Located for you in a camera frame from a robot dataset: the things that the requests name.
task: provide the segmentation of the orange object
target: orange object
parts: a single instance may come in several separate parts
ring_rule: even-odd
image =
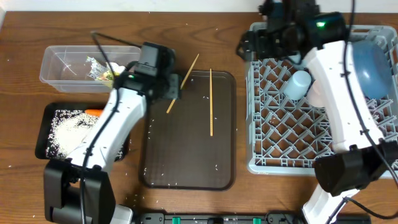
[[[85,110],[85,113],[93,116],[101,116],[102,111],[104,110]]]

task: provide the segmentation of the black tray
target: black tray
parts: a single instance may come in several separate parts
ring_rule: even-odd
[[[45,149],[49,141],[49,134],[51,130],[51,122],[56,110],[102,110],[105,108],[104,103],[51,103],[44,109],[42,124],[40,126],[39,136],[37,136],[37,143],[35,149],[35,156],[38,159],[49,159],[45,156]],[[123,144],[123,154],[118,159],[122,160],[129,151],[129,136]]]
[[[149,108],[139,170],[140,181],[147,187],[226,190],[233,185],[235,79],[226,72],[213,72],[213,116],[217,119],[210,137],[209,76],[209,72],[192,72],[181,100],[169,114],[169,100]]]

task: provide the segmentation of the wooden chopstick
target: wooden chopstick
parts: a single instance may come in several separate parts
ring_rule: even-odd
[[[210,136],[213,136],[213,77],[210,69]]]
[[[189,68],[188,73],[187,73],[187,75],[185,76],[184,80],[182,80],[182,83],[181,83],[181,86],[180,86],[180,90],[182,90],[182,87],[184,86],[185,82],[187,81],[189,74],[191,74],[191,71],[192,71],[192,69],[193,69],[193,66],[194,66],[195,63],[197,62],[198,57],[199,57],[199,54],[197,55],[197,57],[196,57],[195,60],[193,61],[193,63],[192,63],[192,65],[191,65],[191,67]],[[173,101],[171,102],[171,104],[170,104],[169,108],[167,109],[166,113],[169,113],[169,112],[170,112],[170,110],[172,109],[174,103],[175,103],[175,100],[173,100]]]

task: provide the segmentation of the plastic bin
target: plastic bin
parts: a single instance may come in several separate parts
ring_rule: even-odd
[[[140,48],[131,46],[103,46],[110,62],[126,66],[133,60],[139,60]],[[107,93],[106,86],[111,81],[98,81],[89,77],[93,57],[99,62],[104,58],[97,46],[50,46],[45,49],[40,81],[48,83],[62,92]]]
[[[251,30],[265,28],[265,22],[251,26]],[[390,63],[393,88],[385,98],[367,100],[367,104],[386,141],[396,141],[397,33],[388,26],[353,29],[351,41],[373,41],[383,49]],[[292,101],[283,94],[285,82],[295,71],[287,61],[273,58],[246,63],[246,162],[253,174],[315,175],[315,159],[333,154],[326,111],[310,106],[306,97]],[[393,169],[398,170],[398,161]],[[385,172],[383,177],[391,175]]]

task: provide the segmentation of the green led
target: green led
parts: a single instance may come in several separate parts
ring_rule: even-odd
[[[317,27],[324,27],[326,22],[317,22]]]

